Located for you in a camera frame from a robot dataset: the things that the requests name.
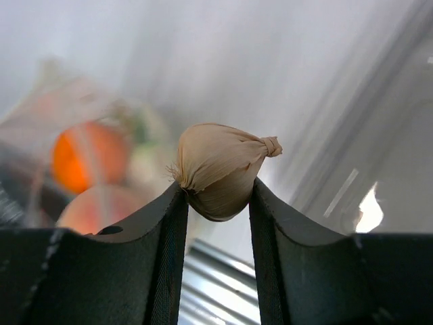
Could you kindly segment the small beige mushroom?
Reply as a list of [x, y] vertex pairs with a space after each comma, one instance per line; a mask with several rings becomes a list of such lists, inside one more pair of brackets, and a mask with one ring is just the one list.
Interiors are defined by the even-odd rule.
[[235, 127], [204, 123], [181, 134], [176, 162], [168, 170], [197, 213], [224, 222], [248, 204], [266, 157], [282, 152], [275, 136], [257, 137]]

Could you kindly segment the orange fruit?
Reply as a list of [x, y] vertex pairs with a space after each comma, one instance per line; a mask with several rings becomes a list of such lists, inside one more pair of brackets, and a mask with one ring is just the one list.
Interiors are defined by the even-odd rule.
[[53, 178], [80, 194], [98, 183], [119, 183], [127, 171], [131, 147], [115, 127], [92, 121], [63, 131], [51, 152]]

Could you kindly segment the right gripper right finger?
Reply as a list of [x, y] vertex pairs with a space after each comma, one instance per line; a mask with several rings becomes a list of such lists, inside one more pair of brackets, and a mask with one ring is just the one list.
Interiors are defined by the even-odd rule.
[[432, 236], [344, 236], [259, 179], [249, 204], [263, 324], [431, 324]]

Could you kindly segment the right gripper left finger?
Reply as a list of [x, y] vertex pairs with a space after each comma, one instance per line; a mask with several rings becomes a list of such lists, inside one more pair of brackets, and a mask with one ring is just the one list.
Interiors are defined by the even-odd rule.
[[176, 324], [188, 205], [177, 183], [94, 236], [1, 231], [2, 324]]

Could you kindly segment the peach fruit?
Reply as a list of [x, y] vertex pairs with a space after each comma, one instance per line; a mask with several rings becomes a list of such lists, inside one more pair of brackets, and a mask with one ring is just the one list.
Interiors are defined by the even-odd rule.
[[152, 199], [146, 191], [119, 185], [94, 186], [62, 211], [56, 225], [80, 234], [96, 234], [139, 210]]

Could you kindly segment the clear zip top bag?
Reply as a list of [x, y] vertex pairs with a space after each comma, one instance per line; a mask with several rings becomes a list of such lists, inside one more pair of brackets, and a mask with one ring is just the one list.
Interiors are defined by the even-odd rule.
[[1, 117], [1, 227], [95, 234], [170, 185], [162, 118], [56, 60]]

